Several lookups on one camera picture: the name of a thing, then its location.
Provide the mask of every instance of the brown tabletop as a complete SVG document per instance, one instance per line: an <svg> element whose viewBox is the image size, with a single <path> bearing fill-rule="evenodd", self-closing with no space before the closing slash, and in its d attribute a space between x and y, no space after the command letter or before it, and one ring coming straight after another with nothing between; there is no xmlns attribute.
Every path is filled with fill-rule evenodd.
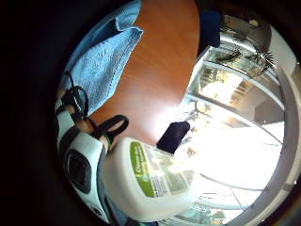
<svg viewBox="0 0 301 226"><path fill-rule="evenodd" d="M193 0L144 0L135 25L144 30L114 96L91 116L130 120L122 136L155 144L172 122L196 63L198 8Z"/></svg>

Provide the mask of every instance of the blue cloth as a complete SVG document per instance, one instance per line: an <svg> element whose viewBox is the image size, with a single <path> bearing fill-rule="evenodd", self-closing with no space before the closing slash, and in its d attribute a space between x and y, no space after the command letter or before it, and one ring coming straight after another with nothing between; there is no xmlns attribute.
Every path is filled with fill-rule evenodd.
<svg viewBox="0 0 301 226"><path fill-rule="evenodd" d="M219 28L221 25L221 14L215 10L209 10L200 13L200 40L213 47L219 47L220 35Z"/></svg>
<svg viewBox="0 0 301 226"><path fill-rule="evenodd" d="M141 0L134 0L100 20L81 40L65 71L74 85L81 86L89 100L88 115L100 108L115 92L123 69L139 42L143 30L134 26ZM63 75L61 89L71 87Z"/></svg>

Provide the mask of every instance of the green label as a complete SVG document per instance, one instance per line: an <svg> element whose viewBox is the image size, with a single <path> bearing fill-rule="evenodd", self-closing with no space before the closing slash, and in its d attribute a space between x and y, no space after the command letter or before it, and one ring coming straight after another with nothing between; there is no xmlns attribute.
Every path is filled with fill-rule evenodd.
<svg viewBox="0 0 301 226"><path fill-rule="evenodd" d="M142 145L139 142L132 142L130 152L135 179L138 181L141 189L146 196L155 197Z"/></svg>

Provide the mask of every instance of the black strap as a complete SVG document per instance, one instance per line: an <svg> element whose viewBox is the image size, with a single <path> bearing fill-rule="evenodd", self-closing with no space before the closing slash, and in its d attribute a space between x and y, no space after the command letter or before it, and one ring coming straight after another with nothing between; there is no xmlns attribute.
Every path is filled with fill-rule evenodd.
<svg viewBox="0 0 301 226"><path fill-rule="evenodd" d="M122 122L121 126L119 126L117 129L109 130L116 124ZM122 133L129 125L129 120L126 116L123 115L116 115L113 118L104 121L102 124L100 124L93 132L92 136L99 139L101 136L107 135L110 139L110 142L112 143L114 140L114 137L118 134Z"/></svg>

